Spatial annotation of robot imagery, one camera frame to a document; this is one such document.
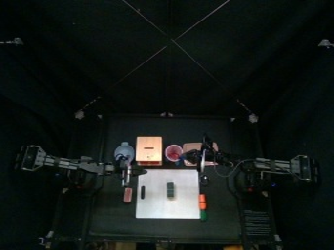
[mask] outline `orange box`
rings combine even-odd
[[[161,166],[161,137],[137,137],[136,162],[138,166]]]

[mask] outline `orange object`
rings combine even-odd
[[[198,209],[200,210],[205,209],[205,196],[204,196],[204,194],[198,195]]]

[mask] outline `green object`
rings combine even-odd
[[[200,210],[200,220],[201,221],[206,220],[205,210]]]

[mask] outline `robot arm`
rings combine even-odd
[[[112,164],[96,164],[90,158],[81,157],[80,160],[70,160],[66,158],[57,158],[47,155],[39,146],[23,146],[17,154],[15,168],[25,171],[35,171],[42,166],[53,166],[67,170],[84,170],[89,173],[102,175],[105,165],[105,171],[114,171]]]
[[[319,181],[317,163],[304,155],[297,155],[289,161],[256,158],[253,168],[271,174],[291,174],[300,181]]]
[[[35,171],[42,166],[57,167],[66,170],[82,170],[96,175],[122,174],[122,186],[129,184],[129,176],[145,174],[140,167],[132,167],[129,158],[121,156],[116,159],[116,164],[96,163],[89,157],[78,160],[58,158],[47,155],[39,146],[22,146],[15,157],[15,169]]]

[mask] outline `table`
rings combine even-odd
[[[222,117],[161,118],[112,115],[102,117],[101,120],[90,117],[78,122],[69,157],[77,158],[84,155],[90,156],[96,161],[109,162],[121,142],[128,142],[136,148],[137,136],[161,136],[162,148],[165,148],[169,144],[198,142],[202,133],[217,143],[218,149],[224,152],[241,158],[261,156],[255,124],[249,124],[244,118],[233,120]],[[164,160],[160,168],[189,167],[176,166]],[[216,172],[226,174],[228,169],[225,166],[205,167],[204,174],[209,182],[206,185],[198,185],[198,192],[206,197],[205,222],[198,219],[136,219],[137,178],[130,178],[133,201],[125,204],[121,181],[116,175],[112,175],[94,180],[97,188],[81,195],[81,201],[73,202],[73,197],[62,198],[62,212],[59,211],[61,215],[57,216],[61,219],[57,218],[57,223],[53,223],[57,231],[54,241],[74,239],[80,242],[113,240],[240,243],[243,241],[240,202],[228,188],[228,178],[220,177]],[[73,214],[66,211],[69,207],[76,211],[76,216],[81,217],[77,223],[73,223]]]

